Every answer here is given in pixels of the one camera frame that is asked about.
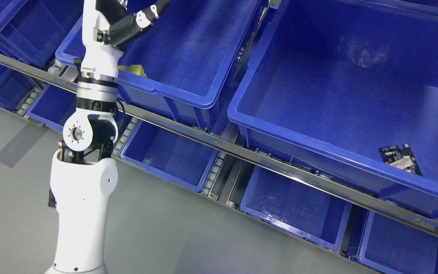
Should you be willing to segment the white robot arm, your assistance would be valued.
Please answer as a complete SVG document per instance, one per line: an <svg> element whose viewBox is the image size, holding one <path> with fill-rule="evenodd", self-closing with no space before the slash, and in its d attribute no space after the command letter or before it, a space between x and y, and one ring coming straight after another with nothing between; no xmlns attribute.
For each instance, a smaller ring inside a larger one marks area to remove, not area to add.
<svg viewBox="0 0 438 274"><path fill-rule="evenodd" d="M118 127L118 57L84 57L75 112L66 120L54 153L50 189L59 214L54 262L48 274L106 274L104 246L108 206L117 181L111 157Z"/></svg>

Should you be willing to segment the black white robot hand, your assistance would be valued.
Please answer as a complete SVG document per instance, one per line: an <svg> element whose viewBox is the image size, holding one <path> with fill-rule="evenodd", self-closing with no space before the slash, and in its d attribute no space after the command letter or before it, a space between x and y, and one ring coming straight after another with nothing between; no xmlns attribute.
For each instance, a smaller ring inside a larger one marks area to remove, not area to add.
<svg viewBox="0 0 438 274"><path fill-rule="evenodd" d="M81 76L108 81L116 78L127 44L151 29L168 5L168 0L157 0L138 12L128 13L126 0L85 0Z"/></svg>

